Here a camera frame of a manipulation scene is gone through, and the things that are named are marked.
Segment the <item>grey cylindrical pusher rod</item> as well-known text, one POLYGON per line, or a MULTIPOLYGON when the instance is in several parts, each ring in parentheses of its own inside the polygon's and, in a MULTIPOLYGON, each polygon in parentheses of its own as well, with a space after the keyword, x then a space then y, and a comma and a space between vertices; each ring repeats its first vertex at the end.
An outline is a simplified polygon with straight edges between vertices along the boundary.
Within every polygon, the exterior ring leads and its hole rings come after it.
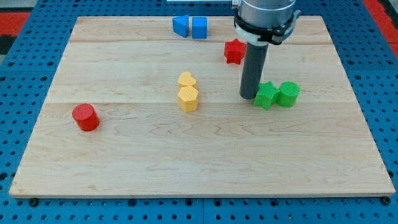
POLYGON ((247 44, 239 91, 240 96, 244 99, 251 100, 256 97, 266 60, 267 49, 268 45, 257 46, 250 43, 247 44))

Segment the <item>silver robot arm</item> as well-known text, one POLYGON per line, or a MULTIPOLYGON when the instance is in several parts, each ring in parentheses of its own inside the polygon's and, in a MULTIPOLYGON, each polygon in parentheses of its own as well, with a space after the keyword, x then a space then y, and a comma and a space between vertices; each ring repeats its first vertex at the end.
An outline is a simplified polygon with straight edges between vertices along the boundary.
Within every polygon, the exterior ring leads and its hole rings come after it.
POLYGON ((294 30, 301 11, 295 0, 236 0, 234 27, 247 42, 239 94, 255 98, 269 44, 280 45, 294 30))

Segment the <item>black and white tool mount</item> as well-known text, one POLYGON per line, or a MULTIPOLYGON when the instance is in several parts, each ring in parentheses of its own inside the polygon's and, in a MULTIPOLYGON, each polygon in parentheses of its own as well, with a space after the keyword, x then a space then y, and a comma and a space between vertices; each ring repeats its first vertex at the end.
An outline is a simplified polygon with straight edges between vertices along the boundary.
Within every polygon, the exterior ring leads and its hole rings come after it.
POLYGON ((236 9, 234 13, 234 26, 238 35, 252 45, 280 45, 292 34, 300 15, 301 10, 296 10, 285 24, 279 27, 263 28, 245 22, 236 9))

